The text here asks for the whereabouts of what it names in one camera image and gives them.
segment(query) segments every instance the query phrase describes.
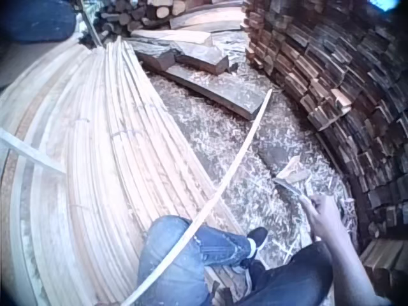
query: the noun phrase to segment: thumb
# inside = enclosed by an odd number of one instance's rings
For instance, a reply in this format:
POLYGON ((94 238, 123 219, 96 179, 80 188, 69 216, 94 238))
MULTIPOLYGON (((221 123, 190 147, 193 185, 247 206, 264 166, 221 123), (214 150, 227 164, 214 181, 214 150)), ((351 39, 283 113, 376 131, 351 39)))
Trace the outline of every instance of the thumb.
POLYGON ((308 198, 306 195, 302 194, 299 197, 299 201, 302 204, 302 208, 305 211, 308 218, 315 217, 319 214, 316 208, 314 208, 312 200, 308 198))

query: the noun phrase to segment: white sock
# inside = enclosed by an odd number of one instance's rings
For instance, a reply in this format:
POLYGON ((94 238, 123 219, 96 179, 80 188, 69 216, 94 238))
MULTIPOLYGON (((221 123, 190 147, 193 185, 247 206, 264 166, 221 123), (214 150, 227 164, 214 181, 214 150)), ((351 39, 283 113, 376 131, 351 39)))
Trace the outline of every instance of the white sock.
POLYGON ((247 239, 248 239, 248 241, 249 241, 249 244, 251 245, 251 253, 249 253, 249 255, 248 255, 247 258, 252 258, 253 255, 254 255, 255 252, 256 252, 256 243, 255 243, 255 241, 254 241, 253 239, 251 239, 251 238, 247 238, 247 239))

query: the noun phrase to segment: hand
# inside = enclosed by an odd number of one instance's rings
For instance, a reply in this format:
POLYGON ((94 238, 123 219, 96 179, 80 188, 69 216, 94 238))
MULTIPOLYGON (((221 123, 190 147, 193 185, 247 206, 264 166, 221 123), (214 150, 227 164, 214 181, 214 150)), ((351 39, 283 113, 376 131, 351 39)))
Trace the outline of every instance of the hand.
POLYGON ((335 243, 339 239, 344 239, 347 231, 340 219, 340 212, 334 197, 315 194, 311 200, 309 201, 306 196, 300 197, 300 203, 312 231, 327 243, 335 243))

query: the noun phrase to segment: ground covered with wood shavings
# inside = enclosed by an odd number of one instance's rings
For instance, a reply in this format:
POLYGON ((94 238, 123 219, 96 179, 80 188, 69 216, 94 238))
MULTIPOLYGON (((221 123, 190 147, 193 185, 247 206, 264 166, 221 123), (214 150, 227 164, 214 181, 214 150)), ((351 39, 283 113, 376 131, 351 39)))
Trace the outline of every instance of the ground covered with wood shavings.
MULTIPOLYGON (((263 94, 271 87, 278 88, 263 73, 245 63, 245 33, 215 34, 214 44, 224 49, 231 63, 239 63, 234 73, 237 90, 242 82, 254 84, 263 94)), ((149 78, 217 185, 252 123, 164 77, 150 73, 149 78)), ((308 243, 308 225, 300 205, 291 194, 272 182, 293 156, 300 156, 300 169, 310 171, 308 180, 295 185, 301 190, 308 186, 308 190, 314 192, 334 194, 338 202, 346 206, 344 218, 353 237, 356 235, 353 204, 345 201, 349 197, 346 188, 314 136, 306 114, 283 93, 275 92, 254 142, 223 196, 244 230, 265 226, 270 231, 268 243, 261 251, 270 267, 287 263, 308 243)))

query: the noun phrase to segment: dark pants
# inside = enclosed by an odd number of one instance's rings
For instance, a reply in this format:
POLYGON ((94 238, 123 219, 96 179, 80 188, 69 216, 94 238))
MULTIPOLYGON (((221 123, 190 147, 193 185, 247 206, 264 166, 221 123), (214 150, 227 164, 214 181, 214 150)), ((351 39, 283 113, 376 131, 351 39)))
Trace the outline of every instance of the dark pants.
MULTIPOLYGON (((172 215, 153 223, 140 258, 139 284, 163 260, 189 223, 172 215)), ((238 265, 250 249, 244 236, 202 226, 137 305, 211 305, 204 267, 238 265)), ((330 254, 324 243, 314 243, 295 254, 287 265, 268 271, 260 268, 254 291, 236 305, 319 305, 328 294, 332 279, 330 254)))

